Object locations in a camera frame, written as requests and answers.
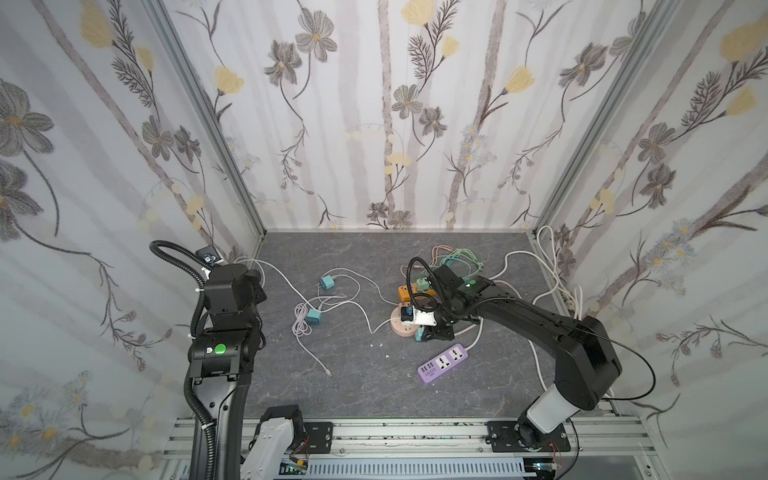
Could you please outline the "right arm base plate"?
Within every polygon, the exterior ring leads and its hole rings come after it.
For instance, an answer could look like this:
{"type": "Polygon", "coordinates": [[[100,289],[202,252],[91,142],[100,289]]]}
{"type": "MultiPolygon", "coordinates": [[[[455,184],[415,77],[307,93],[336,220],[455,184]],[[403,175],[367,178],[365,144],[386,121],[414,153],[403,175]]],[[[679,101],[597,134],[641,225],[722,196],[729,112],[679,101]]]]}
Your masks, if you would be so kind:
{"type": "Polygon", "coordinates": [[[527,422],[489,421],[486,443],[494,453],[567,453],[572,450],[562,425],[550,433],[541,433],[527,422]]]}

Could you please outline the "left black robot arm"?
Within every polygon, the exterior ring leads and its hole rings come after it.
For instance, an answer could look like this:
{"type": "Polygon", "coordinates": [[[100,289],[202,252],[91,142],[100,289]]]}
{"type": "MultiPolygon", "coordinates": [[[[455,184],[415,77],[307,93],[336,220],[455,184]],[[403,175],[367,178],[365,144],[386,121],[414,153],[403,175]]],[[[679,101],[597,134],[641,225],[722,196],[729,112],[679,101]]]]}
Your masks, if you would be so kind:
{"type": "Polygon", "coordinates": [[[183,382],[196,427],[190,478],[276,478],[286,452],[304,446],[307,433],[298,406],[272,407],[249,446],[242,446],[255,357],[266,345],[258,312],[266,299],[260,273],[166,240],[152,241],[149,249],[189,274],[198,287],[183,382]]]}

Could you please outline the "orange power strip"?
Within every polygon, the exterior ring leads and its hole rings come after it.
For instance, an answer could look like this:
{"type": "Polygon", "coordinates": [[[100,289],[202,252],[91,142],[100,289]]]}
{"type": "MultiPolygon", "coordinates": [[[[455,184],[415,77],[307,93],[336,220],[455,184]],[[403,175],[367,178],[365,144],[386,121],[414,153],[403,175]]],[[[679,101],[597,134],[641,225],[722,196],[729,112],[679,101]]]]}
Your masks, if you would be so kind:
{"type": "Polygon", "coordinates": [[[412,295],[418,292],[418,287],[414,283],[402,285],[397,291],[398,299],[401,303],[409,303],[412,301],[412,295]]]}

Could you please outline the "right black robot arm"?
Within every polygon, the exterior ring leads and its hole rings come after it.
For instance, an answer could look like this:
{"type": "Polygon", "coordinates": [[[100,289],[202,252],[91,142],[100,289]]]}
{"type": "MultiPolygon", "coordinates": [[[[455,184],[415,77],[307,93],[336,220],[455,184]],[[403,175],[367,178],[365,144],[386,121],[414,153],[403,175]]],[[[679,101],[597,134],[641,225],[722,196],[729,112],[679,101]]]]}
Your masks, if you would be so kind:
{"type": "Polygon", "coordinates": [[[600,320],[560,315],[520,299],[495,281],[475,275],[462,279],[448,266],[432,268],[420,257],[406,267],[406,289],[415,313],[429,314],[421,340],[453,341],[454,325],[494,322],[525,337],[555,361],[552,384],[519,416],[513,442],[538,450],[581,411],[589,411],[612,388],[623,367],[615,348],[640,353],[613,340],[600,320]]]}

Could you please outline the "purple power strip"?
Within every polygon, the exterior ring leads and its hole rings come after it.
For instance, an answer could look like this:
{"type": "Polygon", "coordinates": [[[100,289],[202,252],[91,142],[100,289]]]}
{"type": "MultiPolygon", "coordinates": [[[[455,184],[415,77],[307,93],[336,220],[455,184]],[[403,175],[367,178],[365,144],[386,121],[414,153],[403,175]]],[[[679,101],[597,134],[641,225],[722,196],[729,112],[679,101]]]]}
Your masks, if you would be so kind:
{"type": "Polygon", "coordinates": [[[417,373],[425,384],[430,384],[463,364],[468,358],[466,348],[455,344],[418,367],[417,373]]]}

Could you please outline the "green charger plug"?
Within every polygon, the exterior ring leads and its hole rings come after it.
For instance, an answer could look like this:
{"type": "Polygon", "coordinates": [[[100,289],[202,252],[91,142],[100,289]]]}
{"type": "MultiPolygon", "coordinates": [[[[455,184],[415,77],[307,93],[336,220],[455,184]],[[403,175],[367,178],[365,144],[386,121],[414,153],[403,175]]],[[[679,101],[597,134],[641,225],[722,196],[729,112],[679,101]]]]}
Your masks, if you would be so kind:
{"type": "Polygon", "coordinates": [[[426,278],[419,278],[416,281],[416,286],[418,290],[422,292],[426,292],[431,288],[429,281],[426,278]]]}

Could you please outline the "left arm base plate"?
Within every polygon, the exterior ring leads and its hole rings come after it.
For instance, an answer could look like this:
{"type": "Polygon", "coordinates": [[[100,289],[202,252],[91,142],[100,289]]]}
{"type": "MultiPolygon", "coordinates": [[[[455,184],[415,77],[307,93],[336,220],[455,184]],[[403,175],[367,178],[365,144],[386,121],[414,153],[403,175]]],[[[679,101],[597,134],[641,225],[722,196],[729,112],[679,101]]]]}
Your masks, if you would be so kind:
{"type": "Polygon", "coordinates": [[[292,455],[330,454],[333,442],[334,424],[328,421],[311,421],[304,423],[304,436],[296,447],[292,447],[292,455]]]}

